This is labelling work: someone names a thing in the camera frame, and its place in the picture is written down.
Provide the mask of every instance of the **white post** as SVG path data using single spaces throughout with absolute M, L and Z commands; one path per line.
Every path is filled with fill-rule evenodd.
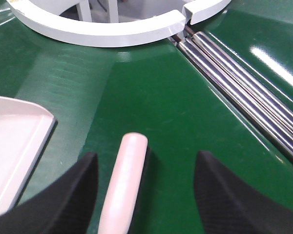
M 107 0 L 107 13 L 110 23 L 119 22 L 117 0 Z
M 90 6 L 88 0 L 83 0 L 77 5 L 77 12 L 80 21 L 92 22 Z

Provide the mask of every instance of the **green glossy surface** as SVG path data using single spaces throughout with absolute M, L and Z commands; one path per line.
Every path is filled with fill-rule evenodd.
M 232 0 L 193 29 L 223 43 L 293 111 L 293 0 Z
M 0 95 L 41 104 L 58 120 L 21 202 L 84 152 L 98 152 L 99 192 L 89 234 L 97 232 L 121 138 L 132 131 L 145 134 L 152 149 L 132 234 L 203 233 L 192 186 L 200 149 L 293 209 L 293 166 L 168 40 L 89 48 L 48 39 L 13 19 L 0 26 Z

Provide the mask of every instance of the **black carbon fiber part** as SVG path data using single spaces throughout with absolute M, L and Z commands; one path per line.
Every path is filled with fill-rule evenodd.
M 42 192 L 0 216 L 0 234 L 84 234 L 98 190 L 98 159 L 87 153 Z
M 194 196 L 206 234 L 293 234 L 293 211 L 259 193 L 212 153 L 198 153 Z

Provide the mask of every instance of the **chrome pipe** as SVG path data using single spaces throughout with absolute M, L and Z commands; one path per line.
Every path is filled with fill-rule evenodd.
M 278 114 L 282 117 L 282 120 L 278 121 L 278 117 L 274 116 L 277 111 L 271 111 L 269 108 L 272 103 L 263 103 L 265 100 L 271 99 L 274 100 L 275 103 L 281 103 L 271 93 L 269 93 L 268 97 L 262 97 L 261 95 L 261 99 L 255 97 L 259 92 L 258 90 L 250 91 L 247 89 L 245 83 L 237 80 L 236 77 L 228 72 L 228 69 L 224 69 L 223 65 L 219 65 L 219 62 L 216 62 L 215 59 L 208 56 L 206 51 L 197 46 L 190 39 L 183 39 L 177 46 L 193 65 L 216 86 L 238 110 L 244 113 L 252 123 L 255 123 L 262 131 L 281 145 L 293 158 L 293 123 L 286 126 L 287 116 L 293 118 L 293 113 L 290 110 L 285 106 L 278 109 Z M 261 86 L 261 84 L 253 80 L 253 78 L 251 81 L 247 80 L 247 82 L 252 88 Z

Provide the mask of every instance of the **white tray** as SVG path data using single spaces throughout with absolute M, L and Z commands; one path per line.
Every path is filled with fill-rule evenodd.
M 0 214 L 15 204 L 54 122 L 37 104 L 0 97 Z

